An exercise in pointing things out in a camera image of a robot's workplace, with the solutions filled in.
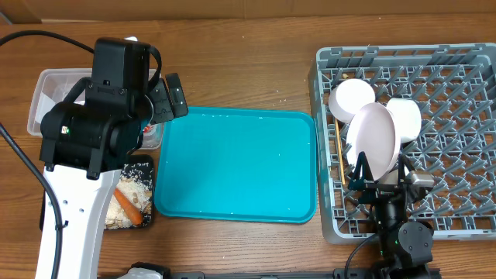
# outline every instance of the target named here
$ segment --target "blue mat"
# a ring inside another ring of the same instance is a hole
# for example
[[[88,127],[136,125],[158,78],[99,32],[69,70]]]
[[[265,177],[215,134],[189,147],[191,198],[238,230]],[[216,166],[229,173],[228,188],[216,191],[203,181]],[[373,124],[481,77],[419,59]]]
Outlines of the blue mat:
[[[155,206],[175,217],[307,222],[316,156],[305,113],[190,107],[165,124]]]

